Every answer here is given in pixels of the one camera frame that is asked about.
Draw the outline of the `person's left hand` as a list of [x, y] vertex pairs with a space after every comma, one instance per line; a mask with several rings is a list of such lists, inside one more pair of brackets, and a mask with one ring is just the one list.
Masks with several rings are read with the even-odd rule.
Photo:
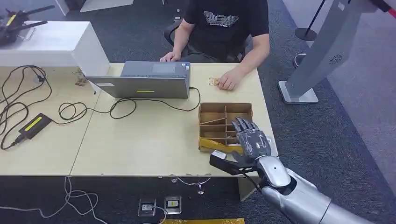
[[246, 73], [240, 68], [233, 68], [227, 71], [219, 80], [218, 88], [221, 90], [232, 91], [240, 81], [245, 77]]

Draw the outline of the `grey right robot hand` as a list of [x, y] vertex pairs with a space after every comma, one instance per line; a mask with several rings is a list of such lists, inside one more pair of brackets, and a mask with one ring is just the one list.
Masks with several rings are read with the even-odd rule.
[[232, 151], [233, 158], [239, 163], [250, 164], [257, 158], [271, 155], [271, 147], [264, 132], [258, 125], [236, 117], [231, 121], [242, 148], [242, 155]]

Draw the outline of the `person's right hand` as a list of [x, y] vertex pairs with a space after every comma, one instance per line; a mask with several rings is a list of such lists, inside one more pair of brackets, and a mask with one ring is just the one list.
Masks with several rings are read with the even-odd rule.
[[180, 60], [181, 52], [172, 51], [159, 59], [160, 62], [175, 62]]

